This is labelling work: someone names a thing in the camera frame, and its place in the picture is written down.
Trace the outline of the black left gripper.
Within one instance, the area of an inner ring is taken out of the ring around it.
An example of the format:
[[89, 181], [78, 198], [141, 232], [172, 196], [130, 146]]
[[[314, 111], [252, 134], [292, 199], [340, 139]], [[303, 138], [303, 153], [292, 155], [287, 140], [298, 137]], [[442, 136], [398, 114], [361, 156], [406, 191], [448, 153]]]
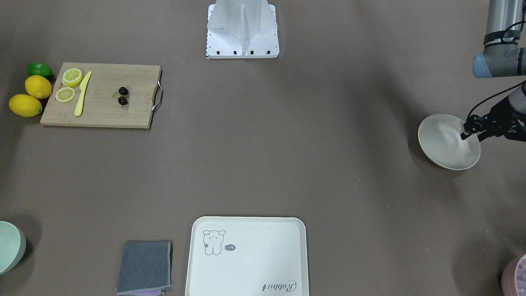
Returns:
[[525, 119], [525, 112], [517, 111], [511, 105], [509, 96], [506, 96], [496, 103], [488, 114], [468, 117], [460, 139], [465, 141], [477, 134], [480, 142], [492, 136], [504, 136], [508, 140], [525, 142]]

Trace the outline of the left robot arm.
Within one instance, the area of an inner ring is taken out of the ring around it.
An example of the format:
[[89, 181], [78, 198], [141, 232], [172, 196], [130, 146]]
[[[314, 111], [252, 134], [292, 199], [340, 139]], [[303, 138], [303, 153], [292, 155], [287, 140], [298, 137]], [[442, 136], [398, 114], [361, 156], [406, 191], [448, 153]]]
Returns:
[[[491, 0], [489, 2], [484, 50], [472, 63], [476, 78], [524, 76], [526, 50], [518, 42], [525, 26], [524, 0]], [[488, 114], [468, 113], [464, 132], [466, 140], [477, 135], [479, 141], [488, 137], [525, 141], [526, 94], [525, 83], [510, 87], [511, 93], [494, 105]]]

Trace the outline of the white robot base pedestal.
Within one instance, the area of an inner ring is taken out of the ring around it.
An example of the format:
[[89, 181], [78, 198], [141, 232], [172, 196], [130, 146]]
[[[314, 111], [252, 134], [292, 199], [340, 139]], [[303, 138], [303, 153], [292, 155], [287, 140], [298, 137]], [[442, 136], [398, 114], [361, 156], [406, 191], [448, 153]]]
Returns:
[[217, 0], [207, 9], [209, 59], [277, 58], [276, 8], [266, 0]]

